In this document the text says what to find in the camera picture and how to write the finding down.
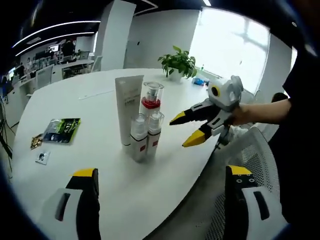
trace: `office desk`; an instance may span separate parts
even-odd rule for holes
[[[95,61],[90,59],[85,60],[77,60],[75,62],[69,62],[66,64],[58,64],[53,67],[52,70],[52,77],[51,82],[56,83],[58,81],[61,81],[63,79],[63,69],[70,68],[77,65],[87,65],[87,64],[93,64]]]
[[[164,85],[164,123],[154,161],[138,164],[123,151],[115,78],[144,75]],[[102,239],[141,240],[157,228],[189,192],[207,163],[218,136],[204,144],[182,143],[201,122],[169,126],[178,113],[208,97],[206,87],[168,81],[162,69],[117,69],[82,74],[37,90],[28,102],[13,145],[12,186],[34,222],[44,202],[84,168],[99,171],[99,228]],[[51,119],[81,118],[72,144],[43,143],[30,150],[31,137]],[[35,162],[50,151],[47,165]]]

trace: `ceiling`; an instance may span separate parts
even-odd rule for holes
[[[139,13],[152,6],[142,0],[126,0],[137,5],[135,13]],[[212,7],[240,13],[262,24],[270,27],[271,32],[284,41],[287,45],[298,44],[301,37],[297,27],[292,25],[293,19],[284,14],[276,6],[279,0],[209,0]],[[29,0],[29,1],[8,1],[6,3],[8,14],[0,16],[2,23],[2,52],[4,57],[0,62],[0,73],[7,72],[14,66],[14,60],[19,61],[15,55],[29,47],[26,42],[35,37],[41,40],[50,39],[56,36],[96,32],[99,23],[79,23],[54,27],[35,34],[31,38],[12,46],[22,38],[43,28],[74,21],[100,20],[102,11],[111,0]],[[140,14],[147,14],[155,11],[171,9],[195,9],[205,7],[203,0],[149,0],[158,6],[157,9],[145,11]]]

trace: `white tube bottle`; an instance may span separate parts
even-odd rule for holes
[[[156,155],[158,142],[161,134],[161,126],[164,121],[164,115],[160,112],[154,112],[149,117],[148,140],[146,154],[148,159],[153,159]]]
[[[137,163],[146,159],[148,122],[145,115],[139,113],[131,122],[131,157]]]

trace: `ceiling light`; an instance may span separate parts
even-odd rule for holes
[[[48,29],[52,29],[52,28],[55,28],[55,27],[63,26],[63,25],[69,25],[69,24],[86,24],[86,23],[100,23],[100,22],[101,21],[70,21],[70,22],[65,22],[65,23],[60,23],[60,24],[57,24],[57,25],[53,25],[53,26],[48,26],[48,27],[45,27],[45,28],[40,29],[38,31],[35,31],[34,33],[31,33],[30,35],[22,38],[20,41],[17,41],[11,48],[14,48],[19,43],[21,43],[22,41],[30,38],[31,36],[33,36],[35,34],[38,34],[38,33],[42,32],[42,31],[48,30]]]
[[[211,3],[209,2],[209,0],[203,0],[204,4],[211,7]]]
[[[47,40],[43,40],[43,41],[37,42],[36,44],[34,44],[34,45],[30,46],[30,47],[27,47],[25,50],[22,50],[21,52],[19,52],[15,56],[19,56],[20,54],[22,54],[23,52],[27,51],[28,49],[31,49],[36,45],[51,41],[53,39],[59,39],[59,38],[67,37],[67,36],[73,36],[73,35],[84,35],[84,34],[94,34],[94,33],[95,32],[93,32],[93,31],[87,31],[87,32],[78,32],[78,33],[71,33],[71,34],[66,34],[66,35],[61,35],[61,36],[55,36],[55,37],[49,38]]]

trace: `red label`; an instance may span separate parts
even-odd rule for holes
[[[146,149],[146,145],[143,145],[142,147],[140,147],[140,152],[142,152],[145,149]]]

